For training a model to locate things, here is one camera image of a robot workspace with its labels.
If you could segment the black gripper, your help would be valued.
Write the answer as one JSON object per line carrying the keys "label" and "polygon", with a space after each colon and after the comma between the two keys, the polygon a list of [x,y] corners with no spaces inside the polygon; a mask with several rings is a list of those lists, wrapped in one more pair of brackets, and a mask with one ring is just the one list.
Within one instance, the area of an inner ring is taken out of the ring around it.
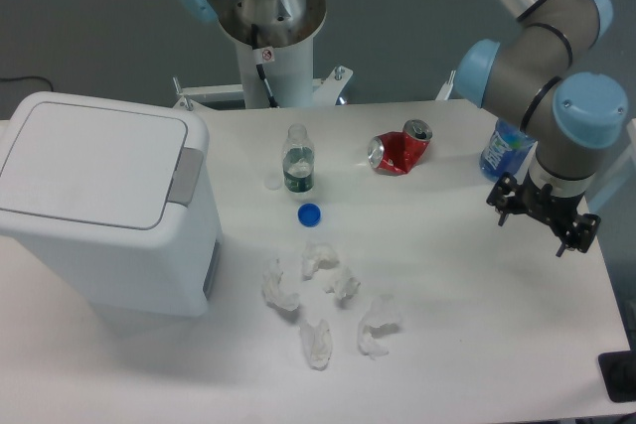
{"label": "black gripper", "polygon": [[549,185],[538,187],[529,176],[520,189],[517,180],[504,173],[489,193],[486,203],[499,215],[498,224],[503,225],[509,215],[522,213],[551,225],[554,235],[560,240],[556,257],[562,257],[567,250],[586,253],[597,235],[600,217],[596,214],[578,214],[581,195],[558,197]]}

